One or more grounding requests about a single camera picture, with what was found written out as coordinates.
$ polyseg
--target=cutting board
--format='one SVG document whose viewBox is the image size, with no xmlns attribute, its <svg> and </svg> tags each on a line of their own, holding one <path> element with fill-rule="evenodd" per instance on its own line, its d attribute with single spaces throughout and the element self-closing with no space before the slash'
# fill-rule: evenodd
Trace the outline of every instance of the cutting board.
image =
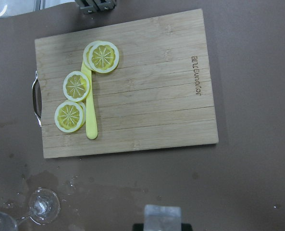
<svg viewBox="0 0 285 231">
<path fill-rule="evenodd" d="M 62 84 L 80 70 L 85 46 L 110 41 L 118 67 L 94 73 L 98 137 L 85 126 L 67 134 L 54 124 L 66 100 Z M 35 41 L 42 95 L 44 158 L 117 153 L 218 142 L 202 10 L 192 10 Z"/>
</svg>

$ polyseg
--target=lemon slice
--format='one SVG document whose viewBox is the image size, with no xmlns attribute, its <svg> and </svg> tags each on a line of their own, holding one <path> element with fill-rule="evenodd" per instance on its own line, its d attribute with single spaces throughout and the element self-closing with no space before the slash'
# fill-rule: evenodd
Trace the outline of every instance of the lemon slice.
<svg viewBox="0 0 285 231">
<path fill-rule="evenodd" d="M 92 68 L 90 67 L 89 64 L 89 53 L 90 53 L 90 49 L 97 44 L 98 42 L 101 42 L 100 40 L 96 40 L 94 42 L 89 43 L 86 48 L 84 49 L 84 53 L 83 53 L 83 60 L 84 60 L 84 64 L 87 66 L 87 68 L 89 68 L 90 70 L 92 70 Z"/>
<path fill-rule="evenodd" d="M 87 97 L 89 91 L 90 81 L 84 73 L 73 71 L 65 77 L 63 93 L 67 99 L 74 102 L 82 101 Z"/>
<path fill-rule="evenodd" d="M 84 104 L 84 102 L 82 101 L 79 101 L 77 102 L 79 104 L 79 106 L 82 107 L 83 111 L 84 111 L 84 118 L 83 118 L 83 121 L 81 122 L 81 126 L 84 125 L 85 121 L 86 121 L 86 105 Z"/>
<path fill-rule="evenodd" d="M 76 102 L 65 101 L 55 111 L 55 124 L 63 132 L 74 132 L 81 127 L 83 108 Z"/>
<path fill-rule="evenodd" d="M 99 73 L 108 73 L 114 70 L 119 63 L 118 48 L 111 42 L 98 42 L 89 52 L 90 67 Z"/>
</svg>

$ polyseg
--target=gray surface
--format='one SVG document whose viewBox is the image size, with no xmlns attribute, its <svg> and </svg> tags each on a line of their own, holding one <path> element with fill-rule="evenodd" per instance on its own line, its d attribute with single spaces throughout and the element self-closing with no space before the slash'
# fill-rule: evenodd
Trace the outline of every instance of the gray surface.
<svg viewBox="0 0 285 231">
<path fill-rule="evenodd" d="M 22 230 L 131 230 L 145 204 L 159 204 L 180 206 L 195 231 L 285 231 L 285 0 L 154 2 L 120 0 L 91 15 L 68 3 L 0 20 L 0 210 L 23 214 L 42 186 L 56 191 L 62 211 Z M 34 39 L 196 8 L 205 17 L 217 145 L 43 159 Z"/>
</svg>

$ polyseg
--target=glass stem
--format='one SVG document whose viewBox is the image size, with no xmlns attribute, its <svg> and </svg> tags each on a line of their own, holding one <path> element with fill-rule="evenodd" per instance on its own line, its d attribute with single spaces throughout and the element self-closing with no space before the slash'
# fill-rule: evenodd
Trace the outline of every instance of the glass stem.
<svg viewBox="0 0 285 231">
<path fill-rule="evenodd" d="M 24 214 L 22 217 L 16 219 L 17 226 L 22 224 L 25 220 L 29 219 L 32 216 L 31 212 Z"/>
</svg>

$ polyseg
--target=metal handle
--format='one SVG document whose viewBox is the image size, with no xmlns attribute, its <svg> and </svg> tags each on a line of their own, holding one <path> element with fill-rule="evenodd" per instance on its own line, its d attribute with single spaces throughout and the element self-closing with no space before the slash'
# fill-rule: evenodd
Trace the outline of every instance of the metal handle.
<svg viewBox="0 0 285 231">
<path fill-rule="evenodd" d="M 36 71 L 36 77 L 35 77 L 35 81 L 32 84 L 32 101 L 33 101 L 33 110 L 35 112 L 35 115 L 37 117 L 37 121 L 39 126 L 42 126 L 41 123 L 41 115 L 40 113 L 37 111 L 37 96 L 36 96 L 36 85 L 38 84 L 38 78 L 37 78 L 37 71 Z"/>
</svg>

